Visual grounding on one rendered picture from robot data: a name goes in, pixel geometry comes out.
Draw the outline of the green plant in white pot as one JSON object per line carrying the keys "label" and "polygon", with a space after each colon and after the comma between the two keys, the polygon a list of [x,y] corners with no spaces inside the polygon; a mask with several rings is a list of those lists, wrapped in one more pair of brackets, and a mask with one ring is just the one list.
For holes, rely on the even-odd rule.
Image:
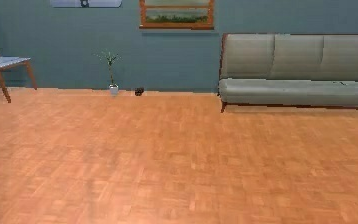
{"label": "green plant in white pot", "polygon": [[116,96],[119,92],[119,86],[114,81],[113,65],[120,58],[118,54],[114,54],[111,51],[102,51],[97,54],[97,57],[101,61],[105,61],[107,64],[108,72],[110,75],[109,91],[112,96]]}

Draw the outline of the wooden framed window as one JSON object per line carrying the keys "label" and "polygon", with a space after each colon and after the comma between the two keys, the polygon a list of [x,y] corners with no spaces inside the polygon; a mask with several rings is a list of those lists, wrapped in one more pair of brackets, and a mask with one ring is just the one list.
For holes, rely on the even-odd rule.
{"label": "wooden framed window", "polygon": [[141,29],[213,30],[215,0],[139,0]]}

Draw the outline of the grey table with wooden legs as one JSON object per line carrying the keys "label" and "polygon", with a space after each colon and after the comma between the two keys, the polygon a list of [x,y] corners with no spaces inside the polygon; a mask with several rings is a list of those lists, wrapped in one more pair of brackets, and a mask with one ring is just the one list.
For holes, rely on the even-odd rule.
{"label": "grey table with wooden legs", "polygon": [[27,70],[27,74],[31,79],[32,86],[34,89],[37,89],[36,79],[33,74],[31,59],[24,57],[0,57],[0,88],[7,102],[11,102],[11,97],[5,85],[5,81],[2,75],[2,72],[17,66],[25,66]]}

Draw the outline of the grey sofa with wooden frame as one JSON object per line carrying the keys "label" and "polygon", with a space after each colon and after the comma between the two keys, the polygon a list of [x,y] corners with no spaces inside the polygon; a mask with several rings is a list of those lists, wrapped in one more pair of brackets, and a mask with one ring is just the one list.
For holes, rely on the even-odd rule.
{"label": "grey sofa with wooden frame", "polygon": [[222,108],[358,109],[358,34],[226,33],[218,95]]}

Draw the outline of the pale blue wall picture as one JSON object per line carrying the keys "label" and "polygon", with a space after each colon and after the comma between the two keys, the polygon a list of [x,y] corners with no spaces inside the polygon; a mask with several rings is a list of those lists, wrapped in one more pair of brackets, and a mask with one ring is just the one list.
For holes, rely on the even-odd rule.
{"label": "pale blue wall picture", "polygon": [[50,0],[55,8],[118,8],[122,0]]}

